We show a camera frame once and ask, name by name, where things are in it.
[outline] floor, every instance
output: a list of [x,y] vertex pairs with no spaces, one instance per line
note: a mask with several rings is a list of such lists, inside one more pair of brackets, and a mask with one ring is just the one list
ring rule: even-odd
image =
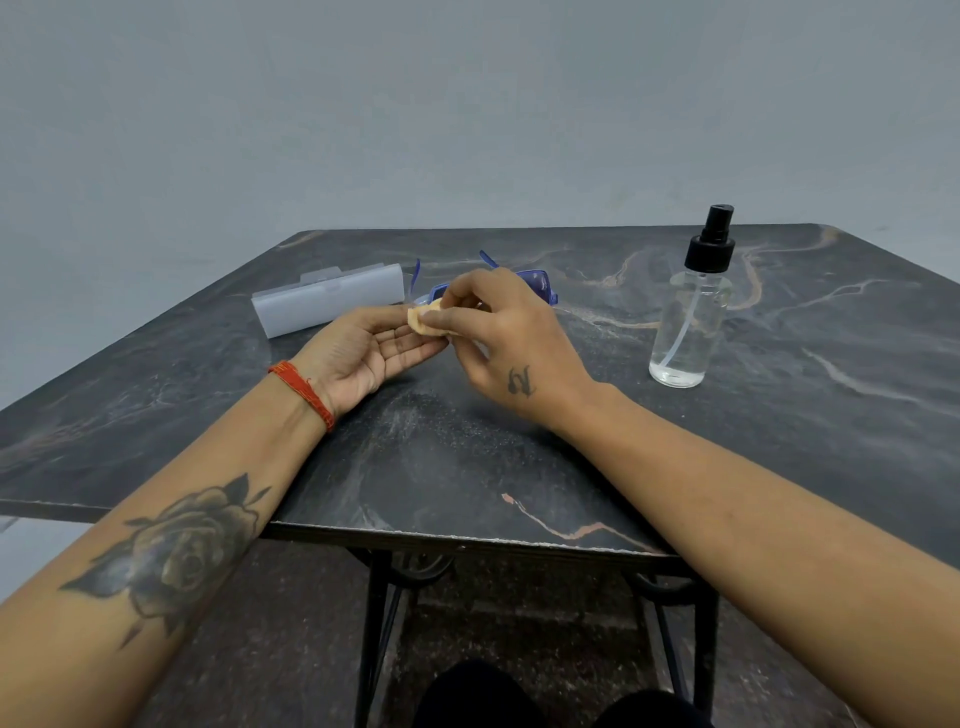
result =
[[[0,521],[0,596],[85,529],[57,526],[59,540],[44,522]],[[365,594],[366,569],[341,548],[256,542],[137,728],[347,728]],[[688,612],[670,610],[689,675]],[[616,570],[460,558],[453,573],[405,600],[372,725],[409,726],[433,677],[466,657],[511,672],[557,728],[588,726],[617,697],[666,685],[659,636],[637,628]],[[718,660],[718,728],[866,728],[729,604]]]

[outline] bracelet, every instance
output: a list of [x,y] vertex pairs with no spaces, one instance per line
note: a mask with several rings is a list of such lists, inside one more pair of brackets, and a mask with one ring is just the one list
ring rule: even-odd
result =
[[313,391],[313,387],[310,386],[309,382],[300,375],[297,367],[289,361],[284,360],[278,361],[267,371],[283,379],[283,382],[290,387],[290,389],[307,400],[310,406],[317,410],[317,414],[324,418],[327,432],[333,429],[333,415],[330,414],[330,410],[326,408],[326,405],[317,396],[317,393]]

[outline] black pants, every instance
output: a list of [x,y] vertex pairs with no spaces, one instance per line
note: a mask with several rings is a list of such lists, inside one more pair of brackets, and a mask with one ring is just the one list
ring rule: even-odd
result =
[[[620,698],[593,728],[710,728],[672,692],[641,691]],[[482,660],[449,669],[427,689],[413,728],[547,728],[546,717],[510,675]]]

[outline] black marble surface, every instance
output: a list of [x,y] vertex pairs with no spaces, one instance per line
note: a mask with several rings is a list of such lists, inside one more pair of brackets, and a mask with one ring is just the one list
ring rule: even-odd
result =
[[[268,341],[250,293],[417,256],[426,290],[477,267],[483,248],[547,270],[595,377],[960,567],[960,287],[835,228],[738,227],[732,310],[707,379],[673,390],[647,360],[696,231],[295,235],[0,413],[0,514],[96,520],[292,355],[311,332]],[[668,550],[576,452],[474,394],[452,351],[344,418],[267,533],[612,558]]]

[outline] hand tattoo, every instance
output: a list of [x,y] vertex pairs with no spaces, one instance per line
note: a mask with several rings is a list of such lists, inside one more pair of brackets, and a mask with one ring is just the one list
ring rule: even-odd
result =
[[120,647],[162,618],[167,637],[195,619],[206,598],[227,578],[256,535],[256,511],[248,506],[250,483],[241,475],[228,485],[184,496],[154,519],[127,521],[134,532],[90,563],[62,590],[106,599],[127,590],[140,616]]
[[523,374],[517,374],[514,372],[513,367],[511,367],[509,374],[510,379],[507,382],[507,389],[510,391],[510,394],[515,395],[517,392],[522,392],[527,397],[530,397],[530,395],[537,391],[536,387],[530,386],[529,369],[529,365],[525,366],[523,368]]

